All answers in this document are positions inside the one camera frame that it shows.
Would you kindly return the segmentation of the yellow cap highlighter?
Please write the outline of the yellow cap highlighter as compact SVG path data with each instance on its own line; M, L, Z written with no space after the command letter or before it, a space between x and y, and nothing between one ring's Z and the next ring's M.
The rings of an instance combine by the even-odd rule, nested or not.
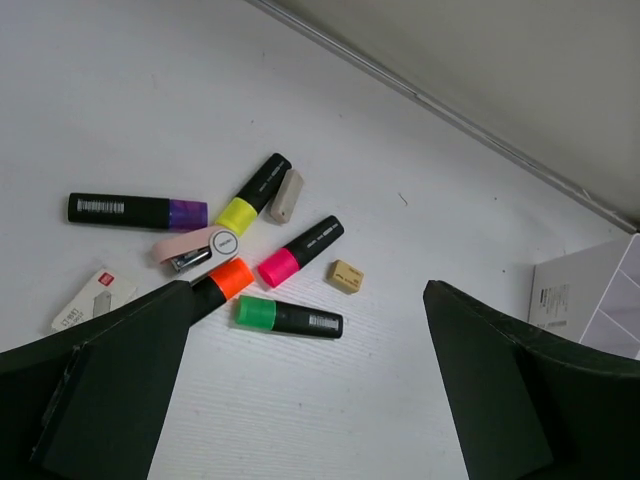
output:
M284 156L272 154L234 196L214 224L242 236L276 195L291 168L291 163Z

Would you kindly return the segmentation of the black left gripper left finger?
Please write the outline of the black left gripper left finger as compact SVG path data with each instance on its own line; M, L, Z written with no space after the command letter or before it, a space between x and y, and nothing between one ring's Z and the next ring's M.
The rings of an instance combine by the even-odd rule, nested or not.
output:
M3 352L2 478L147 478L193 311L173 281Z

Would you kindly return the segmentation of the orange cap highlighter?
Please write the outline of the orange cap highlighter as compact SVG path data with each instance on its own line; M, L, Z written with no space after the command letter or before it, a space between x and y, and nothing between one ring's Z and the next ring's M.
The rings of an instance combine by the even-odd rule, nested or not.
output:
M254 282L254 275L241 258L216 267L193 286L194 325L223 306Z

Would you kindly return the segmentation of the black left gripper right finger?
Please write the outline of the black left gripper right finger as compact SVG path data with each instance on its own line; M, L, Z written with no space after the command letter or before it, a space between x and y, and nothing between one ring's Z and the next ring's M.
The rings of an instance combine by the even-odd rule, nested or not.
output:
M471 479L636 479L639 363L431 280L423 302Z

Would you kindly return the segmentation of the pink cap highlighter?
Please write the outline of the pink cap highlighter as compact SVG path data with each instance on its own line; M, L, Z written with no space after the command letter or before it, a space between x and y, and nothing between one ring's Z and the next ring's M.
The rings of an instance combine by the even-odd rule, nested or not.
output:
M278 287L324 252L344 232L336 216L326 217L264 260L257 267L259 276L269 287Z

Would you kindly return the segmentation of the green cap highlighter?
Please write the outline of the green cap highlighter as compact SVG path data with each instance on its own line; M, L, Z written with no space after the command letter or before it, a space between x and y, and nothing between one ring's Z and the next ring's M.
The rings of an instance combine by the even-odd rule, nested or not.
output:
M338 313L298 304L241 295L235 322L243 327L325 339L339 339L344 319Z

